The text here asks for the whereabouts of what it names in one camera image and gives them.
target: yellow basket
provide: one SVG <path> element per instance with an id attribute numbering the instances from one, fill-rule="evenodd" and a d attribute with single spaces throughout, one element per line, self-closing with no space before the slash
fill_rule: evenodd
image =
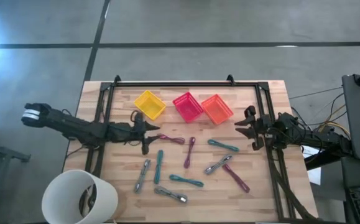
<path id="1" fill-rule="evenodd" d="M 141 96 L 134 101 L 134 104 L 152 121 L 166 108 L 166 104 L 149 90 L 143 92 Z"/>

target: wooden tabletop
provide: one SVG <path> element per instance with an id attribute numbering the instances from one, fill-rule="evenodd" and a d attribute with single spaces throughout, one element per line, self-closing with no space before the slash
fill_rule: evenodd
<path id="1" fill-rule="evenodd" d="M 291 113 L 284 81 L 268 81 L 274 111 Z M 101 82 L 85 82 L 77 117 L 92 121 L 95 116 Z M 144 91 L 143 87 L 115 88 L 110 121 L 130 122 L 132 110 L 136 110 L 134 100 Z M 244 119 L 243 111 L 249 105 L 257 107 L 256 93 L 251 87 L 160 87 L 148 88 L 167 105 L 164 112 L 155 120 L 146 120 L 160 130 L 149 131 L 148 136 L 158 133 L 170 137 L 183 137 L 185 145 L 169 141 L 156 140 L 149 146 L 149 154 L 141 154 L 141 145 L 107 143 L 104 154 L 101 178 L 111 183 L 119 193 L 119 206 L 114 218 L 117 222 L 254 222 L 276 221 L 274 196 L 265 149 L 253 151 L 252 142 L 235 131 L 234 123 Z M 189 91 L 201 103 L 211 95 L 219 94 L 232 109 L 234 115 L 220 125 L 214 125 L 207 115 L 201 115 L 195 122 L 186 124 L 175 109 L 172 101 Z M 196 137 L 191 155 L 191 165 L 183 168 L 188 152 L 190 137 Z M 228 165 L 250 187 L 243 192 L 232 177 L 223 169 L 211 175 L 203 171 L 218 162 L 227 149 L 207 144 L 215 139 L 225 144 L 240 148 L 233 153 Z M 78 142 L 71 142 L 69 152 L 79 148 Z M 180 203 L 172 198 L 154 193 L 153 182 L 157 151 L 163 149 L 164 158 L 159 185 L 188 196 L 188 203 Z M 308 181 L 303 156 L 298 146 L 289 146 L 285 151 L 285 161 L 290 187 L 306 207 L 317 217 L 315 201 Z M 146 174 L 141 194 L 133 192 L 136 180 L 145 159 L 151 159 L 151 166 Z M 65 162 L 64 170 L 84 169 L 86 150 L 71 155 Z M 202 181 L 203 188 L 168 179 L 170 174 L 177 174 L 188 179 Z"/>

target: concrete floor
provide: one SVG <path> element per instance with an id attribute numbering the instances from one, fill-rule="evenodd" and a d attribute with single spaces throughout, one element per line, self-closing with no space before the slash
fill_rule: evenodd
<path id="1" fill-rule="evenodd" d="M 0 44 L 91 44 L 103 4 L 0 0 Z M 360 42 L 360 0 L 112 1 L 101 43 L 123 42 Z M 56 131 L 22 125 L 23 107 L 45 102 L 75 113 L 90 53 L 0 49 L 0 145 L 32 154 L 28 164 L 11 164 L 0 190 L 0 223 L 44 221 L 41 198 L 62 171 L 68 141 Z M 360 73 L 358 46 L 99 49 L 91 80 L 223 80 L 232 74 L 238 80 L 285 80 L 291 97 L 341 86 L 341 76 L 353 73 Z M 340 93 L 291 104 L 317 123 L 330 107 L 316 113 Z M 339 123 L 347 126 L 346 118 Z M 323 175 L 341 176 L 325 167 Z M 320 217 L 342 221 L 342 203 L 323 194 L 338 190 L 341 179 L 323 185 L 314 186 Z"/>

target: white bucket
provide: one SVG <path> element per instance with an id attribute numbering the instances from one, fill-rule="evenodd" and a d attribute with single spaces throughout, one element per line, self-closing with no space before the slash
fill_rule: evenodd
<path id="1" fill-rule="evenodd" d="M 83 218 L 79 200 L 93 184 L 97 189 L 96 200 Z M 115 188 L 83 170 L 69 170 L 58 175 L 48 185 L 42 199 L 43 215 L 50 224 L 100 224 L 111 218 L 117 206 Z"/>

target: plastic basket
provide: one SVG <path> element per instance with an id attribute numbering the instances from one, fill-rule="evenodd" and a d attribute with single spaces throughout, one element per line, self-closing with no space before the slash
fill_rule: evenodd
<path id="1" fill-rule="evenodd" d="M 203 113 L 203 108 L 190 92 L 186 92 L 184 95 L 173 100 L 173 104 L 187 123 L 191 123 Z"/>
<path id="2" fill-rule="evenodd" d="M 217 94 L 202 102 L 202 107 L 214 124 L 221 124 L 234 114 Z"/>
<path id="3" fill-rule="evenodd" d="M 155 120 L 166 108 L 165 103 L 149 90 L 139 96 L 134 104 L 152 121 Z"/>

